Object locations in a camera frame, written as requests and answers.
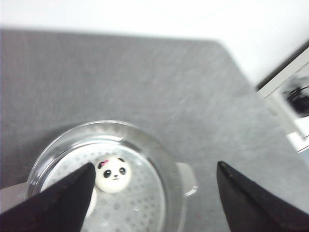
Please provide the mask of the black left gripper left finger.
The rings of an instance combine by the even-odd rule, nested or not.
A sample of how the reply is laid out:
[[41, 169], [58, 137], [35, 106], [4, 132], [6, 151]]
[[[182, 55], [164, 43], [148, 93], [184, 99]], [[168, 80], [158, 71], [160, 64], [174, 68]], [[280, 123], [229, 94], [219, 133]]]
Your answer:
[[2, 213], [2, 232], [79, 232], [90, 205], [95, 167], [87, 163]]

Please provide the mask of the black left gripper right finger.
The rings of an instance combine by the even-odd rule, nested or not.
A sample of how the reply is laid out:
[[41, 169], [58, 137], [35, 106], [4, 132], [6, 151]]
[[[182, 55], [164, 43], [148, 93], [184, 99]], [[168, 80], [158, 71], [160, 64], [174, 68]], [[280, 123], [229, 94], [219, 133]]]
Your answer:
[[273, 195], [224, 161], [217, 163], [217, 184], [232, 232], [307, 232], [309, 215]]

